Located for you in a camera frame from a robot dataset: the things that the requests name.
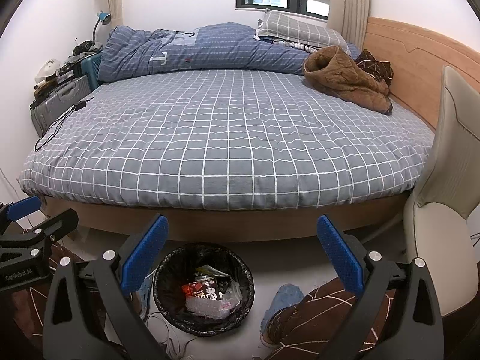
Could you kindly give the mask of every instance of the cable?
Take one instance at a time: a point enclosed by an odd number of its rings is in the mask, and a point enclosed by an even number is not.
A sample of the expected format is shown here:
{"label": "cable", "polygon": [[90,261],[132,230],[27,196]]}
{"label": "cable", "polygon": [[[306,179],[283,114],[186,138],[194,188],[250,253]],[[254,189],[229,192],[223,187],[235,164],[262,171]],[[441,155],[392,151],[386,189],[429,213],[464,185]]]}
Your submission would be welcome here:
{"label": "cable", "polygon": [[475,243],[473,244],[473,247],[475,247],[475,246],[478,244],[478,242],[480,241],[480,233],[472,234],[472,235],[470,236],[470,239],[474,239],[475,237],[478,237],[478,239],[477,239],[477,240],[475,241]]}
{"label": "cable", "polygon": [[150,278],[152,275],[155,274],[155,272],[157,271],[158,267],[155,268],[151,273],[149,273],[146,277],[145,277],[145,280],[147,280],[148,278]]}
{"label": "cable", "polygon": [[173,340],[171,339],[170,337],[170,328],[169,328],[169,324],[162,318],[159,318],[158,316],[156,316],[155,314],[161,314],[160,311],[155,311],[151,314],[147,314],[147,320],[146,320],[146,325],[147,325],[147,328],[148,328],[148,321],[149,321],[149,318],[156,318],[160,321],[163,322],[164,326],[166,327],[166,330],[168,332],[168,336],[166,338],[166,340],[164,341],[159,341],[160,344],[165,344],[166,345],[166,349],[167,349],[167,354],[172,358],[172,360],[182,360],[182,359],[187,359],[186,358],[186,352],[187,352],[187,346],[188,344],[190,344],[193,340],[196,340],[197,337],[195,338],[192,338],[191,340],[187,341],[185,343],[185,345],[183,346],[183,349],[181,348],[181,344],[180,344],[180,339],[177,335],[177,333],[175,333],[175,331],[173,331],[176,339],[177,339],[177,343],[178,343],[178,350],[176,349],[175,347],[175,344],[173,342]]}
{"label": "cable", "polygon": [[[50,126],[49,128],[46,129],[45,133],[38,139],[38,141],[36,142],[35,144],[35,151],[36,152],[39,152],[42,147],[44,147],[46,144],[50,143],[51,140],[53,138],[55,138],[55,136],[59,133],[59,131],[62,129],[63,127],[63,123],[65,122],[65,120],[67,119],[67,117],[69,117],[71,114],[73,114],[75,111],[78,111],[82,108],[85,108],[87,106],[87,103],[92,100],[94,98],[91,97],[90,99],[88,100],[80,100],[78,103],[76,103],[75,105],[73,105],[68,111],[66,111],[62,116],[60,116],[57,120],[55,120]],[[55,127],[55,131],[53,132],[53,134],[51,134],[46,140],[45,142],[43,142],[41,145],[40,144],[40,141],[42,139],[44,139],[45,135],[50,131],[50,129],[53,127],[53,126],[56,126]]]}

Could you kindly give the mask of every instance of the gray checkered pillowcase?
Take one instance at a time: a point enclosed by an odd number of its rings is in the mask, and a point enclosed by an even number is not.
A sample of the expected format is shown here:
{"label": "gray checkered pillowcase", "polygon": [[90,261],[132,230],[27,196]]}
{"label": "gray checkered pillowcase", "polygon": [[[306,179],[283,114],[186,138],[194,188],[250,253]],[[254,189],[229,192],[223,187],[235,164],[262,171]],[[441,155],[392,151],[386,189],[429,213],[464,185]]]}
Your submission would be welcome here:
{"label": "gray checkered pillowcase", "polygon": [[335,30],[305,23],[293,19],[278,11],[267,9],[263,24],[256,31],[256,36],[272,36],[286,41],[305,44],[316,49],[328,46],[340,46],[349,56],[351,51],[345,39]]}

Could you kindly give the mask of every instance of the desk lamp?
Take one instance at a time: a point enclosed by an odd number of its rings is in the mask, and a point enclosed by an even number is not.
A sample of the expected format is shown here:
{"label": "desk lamp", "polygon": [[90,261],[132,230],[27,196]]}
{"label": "desk lamp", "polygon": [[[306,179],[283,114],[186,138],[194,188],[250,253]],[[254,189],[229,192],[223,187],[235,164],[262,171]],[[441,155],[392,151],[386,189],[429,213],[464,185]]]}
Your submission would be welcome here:
{"label": "desk lamp", "polygon": [[106,26],[107,24],[110,24],[112,21],[112,15],[110,13],[100,11],[97,13],[98,20],[97,23],[95,24],[95,27],[93,28],[93,41],[95,43],[95,32],[97,31],[97,26],[101,22],[103,26]]}

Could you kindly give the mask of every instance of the wooden headboard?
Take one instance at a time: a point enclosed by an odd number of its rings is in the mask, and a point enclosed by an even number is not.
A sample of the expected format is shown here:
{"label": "wooden headboard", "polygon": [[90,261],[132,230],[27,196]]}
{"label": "wooden headboard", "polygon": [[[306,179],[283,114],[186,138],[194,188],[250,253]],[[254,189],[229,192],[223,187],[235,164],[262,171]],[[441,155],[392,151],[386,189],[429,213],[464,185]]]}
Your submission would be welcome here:
{"label": "wooden headboard", "polygon": [[369,17],[364,48],[376,59],[392,63],[391,94],[433,129],[438,119],[443,66],[456,68],[480,91],[480,54],[437,32]]}

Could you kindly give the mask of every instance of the slipper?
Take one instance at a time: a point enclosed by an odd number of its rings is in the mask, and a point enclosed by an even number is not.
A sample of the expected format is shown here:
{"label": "slipper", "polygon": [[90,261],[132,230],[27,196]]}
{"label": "slipper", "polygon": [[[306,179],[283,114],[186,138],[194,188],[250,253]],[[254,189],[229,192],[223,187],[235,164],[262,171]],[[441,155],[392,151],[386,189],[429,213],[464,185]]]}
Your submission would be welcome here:
{"label": "slipper", "polygon": [[275,316],[279,311],[286,309],[290,306],[293,306],[297,303],[300,303],[305,295],[302,293],[302,290],[298,286],[293,284],[285,284],[280,287],[277,294],[272,300],[270,308],[265,312],[263,316],[262,323],[260,325],[260,333],[264,333],[268,322]]}

